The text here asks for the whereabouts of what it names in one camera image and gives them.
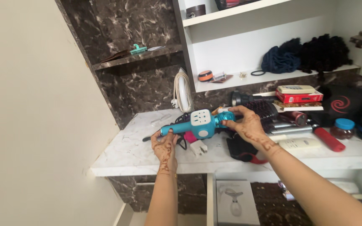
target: white marble surface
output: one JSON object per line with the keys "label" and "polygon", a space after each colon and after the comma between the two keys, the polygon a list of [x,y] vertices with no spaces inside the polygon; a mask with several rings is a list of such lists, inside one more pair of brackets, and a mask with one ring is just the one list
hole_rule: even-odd
{"label": "white marble surface", "polygon": [[[170,114],[171,117],[152,126],[151,121]],[[160,110],[138,114],[128,126],[120,131],[109,144],[106,150],[98,157],[91,167],[98,177],[154,175],[158,170],[158,159],[151,148],[150,141],[142,142],[144,137],[150,136],[162,126],[174,122],[182,112],[178,109]],[[314,134],[289,135],[293,137],[315,137]],[[179,174],[187,173],[214,173],[214,172],[252,172],[272,171],[269,163],[255,165],[237,161],[230,157],[225,133],[217,134],[210,139],[203,140],[208,146],[208,153],[195,156],[191,150],[176,148]],[[321,169],[361,169],[362,168],[362,140],[354,137],[343,141],[346,150],[333,152],[328,147],[317,149],[291,151],[295,157],[314,170]]]}

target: blue lid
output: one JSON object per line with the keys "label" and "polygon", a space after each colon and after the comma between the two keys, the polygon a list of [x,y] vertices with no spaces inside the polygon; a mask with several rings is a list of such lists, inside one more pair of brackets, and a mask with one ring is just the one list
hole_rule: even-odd
{"label": "blue lid", "polygon": [[355,125],[356,124],[349,119],[337,119],[335,121],[335,126],[344,130],[351,130],[354,128]]}

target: red handle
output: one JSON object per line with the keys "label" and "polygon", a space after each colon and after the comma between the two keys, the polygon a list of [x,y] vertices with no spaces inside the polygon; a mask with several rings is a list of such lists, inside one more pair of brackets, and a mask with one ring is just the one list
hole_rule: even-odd
{"label": "red handle", "polygon": [[334,152],[341,152],[346,149],[344,144],[340,143],[336,138],[334,138],[328,131],[324,128],[318,128],[314,130],[314,133]]}

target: navy blue fabric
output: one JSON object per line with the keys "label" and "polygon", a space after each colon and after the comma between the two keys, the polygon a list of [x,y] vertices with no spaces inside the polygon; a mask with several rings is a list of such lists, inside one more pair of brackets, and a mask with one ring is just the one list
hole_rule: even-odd
{"label": "navy blue fabric", "polygon": [[270,49],[262,61],[262,70],[274,74],[290,73],[300,66],[301,60],[292,53],[278,53],[279,47],[275,46]]}

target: white shelf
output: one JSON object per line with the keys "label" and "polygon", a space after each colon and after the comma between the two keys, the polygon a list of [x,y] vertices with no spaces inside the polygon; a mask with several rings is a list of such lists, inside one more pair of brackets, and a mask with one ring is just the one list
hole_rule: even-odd
{"label": "white shelf", "polygon": [[[357,65],[343,65],[342,67],[340,67],[334,71],[343,71],[343,70],[355,69],[355,68],[360,68],[360,67]],[[234,72],[234,73],[225,72],[227,74],[234,75],[230,80],[227,80],[225,83],[196,82],[196,83],[198,83],[196,85],[196,92],[205,92],[205,91],[209,91],[209,90],[224,89],[224,88],[230,88],[230,87],[236,87],[236,86],[255,84],[255,83],[260,83],[260,82],[270,82],[270,81],[274,81],[274,80],[297,78],[297,77],[302,77],[302,76],[318,74],[318,72],[316,72],[316,71],[313,71],[311,74],[307,74],[302,71],[296,70],[295,72],[292,72],[292,73],[273,74],[273,73],[267,72],[266,74],[261,75],[261,76],[252,76],[251,72],[254,72],[254,71],[257,71],[257,69],[245,71],[248,73],[246,78],[240,78],[240,72]]]}
{"label": "white shelf", "polygon": [[212,20],[219,19],[219,18],[229,17],[232,15],[245,13],[248,11],[252,11],[252,10],[256,10],[256,9],[264,8],[264,7],[268,7],[268,6],[273,6],[273,5],[288,2],[288,1],[291,1],[291,0],[260,0],[258,2],[249,3],[246,5],[242,5],[242,6],[237,6],[234,8],[229,8],[229,9],[222,10],[219,12],[209,13],[209,14],[191,18],[191,19],[185,19],[185,20],[183,20],[183,26],[188,27],[188,26],[191,26],[194,24],[204,23],[204,22],[212,21]]}

